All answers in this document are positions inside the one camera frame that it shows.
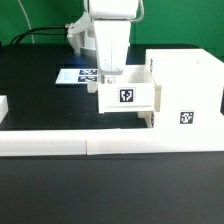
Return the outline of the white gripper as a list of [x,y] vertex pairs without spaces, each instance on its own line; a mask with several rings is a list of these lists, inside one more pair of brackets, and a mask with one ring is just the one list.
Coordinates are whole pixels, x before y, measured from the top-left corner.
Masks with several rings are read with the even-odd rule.
[[97,65],[104,84],[114,84],[114,75],[124,71],[131,20],[136,18],[138,0],[88,0],[93,20]]

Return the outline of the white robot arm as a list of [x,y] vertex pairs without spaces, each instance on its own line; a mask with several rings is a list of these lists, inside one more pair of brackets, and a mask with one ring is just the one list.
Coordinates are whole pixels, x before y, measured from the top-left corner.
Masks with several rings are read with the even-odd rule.
[[143,0],[83,0],[83,5],[67,39],[76,54],[95,54],[99,75],[112,84],[125,69],[131,24],[144,18]]

